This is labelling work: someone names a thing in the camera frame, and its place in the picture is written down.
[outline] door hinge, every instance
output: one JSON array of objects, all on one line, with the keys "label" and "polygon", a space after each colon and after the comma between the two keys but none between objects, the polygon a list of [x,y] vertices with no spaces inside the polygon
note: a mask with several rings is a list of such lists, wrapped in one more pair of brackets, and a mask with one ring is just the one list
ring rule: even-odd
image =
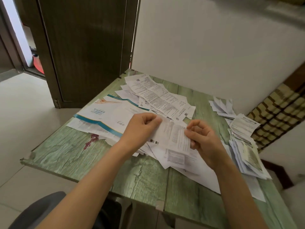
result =
[{"label": "door hinge", "polygon": [[60,108],[60,104],[58,100],[53,100],[55,108]]}]

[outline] gray chair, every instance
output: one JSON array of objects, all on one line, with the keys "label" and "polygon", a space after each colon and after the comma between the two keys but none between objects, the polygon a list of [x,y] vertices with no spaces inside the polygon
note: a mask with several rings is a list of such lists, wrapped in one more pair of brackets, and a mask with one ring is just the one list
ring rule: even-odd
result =
[{"label": "gray chair", "polygon": [[[14,220],[9,229],[34,229],[65,196],[65,192],[60,191],[34,202]],[[106,199],[92,229],[118,229],[121,213],[120,203]]]}]

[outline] door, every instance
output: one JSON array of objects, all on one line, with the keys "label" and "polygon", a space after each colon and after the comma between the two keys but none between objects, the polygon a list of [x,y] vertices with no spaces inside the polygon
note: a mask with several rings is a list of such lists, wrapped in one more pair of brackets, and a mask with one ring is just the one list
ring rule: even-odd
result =
[{"label": "door", "polygon": [[23,0],[56,107],[83,107],[129,67],[137,4]]}]

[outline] forearm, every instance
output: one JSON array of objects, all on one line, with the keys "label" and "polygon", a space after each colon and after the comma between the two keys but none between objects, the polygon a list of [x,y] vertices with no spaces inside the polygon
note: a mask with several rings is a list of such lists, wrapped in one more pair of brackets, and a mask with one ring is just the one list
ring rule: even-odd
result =
[{"label": "forearm", "polygon": [[225,162],[215,173],[231,227],[268,228],[236,166]]},{"label": "forearm", "polygon": [[115,144],[37,228],[92,228],[113,180],[128,154],[125,146]]}]

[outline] green table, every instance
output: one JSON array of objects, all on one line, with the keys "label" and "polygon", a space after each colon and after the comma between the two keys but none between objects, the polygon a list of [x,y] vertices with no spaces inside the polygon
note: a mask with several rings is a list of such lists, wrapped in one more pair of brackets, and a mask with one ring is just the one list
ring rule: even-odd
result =
[{"label": "green table", "polygon": [[[107,94],[117,96],[114,91],[121,90],[120,85],[125,84],[124,77],[134,74],[141,73],[128,69],[121,75],[122,78],[113,81],[88,105]],[[196,106],[193,118],[207,121],[228,144],[228,125],[223,117],[212,111],[208,102],[213,100],[213,96],[156,77],[152,79],[164,84],[170,92],[186,96],[188,102]],[[90,134],[63,125],[35,148],[29,158],[22,159],[21,163],[78,182],[111,147],[104,140],[97,140],[85,148],[90,139]],[[269,228],[296,228],[273,182],[259,179],[259,183],[267,202],[256,199],[255,202]],[[117,174],[110,192],[156,207],[167,215],[181,217],[211,228],[229,227],[219,194],[172,168],[163,169],[157,160],[149,156],[139,155],[126,161]]]}]

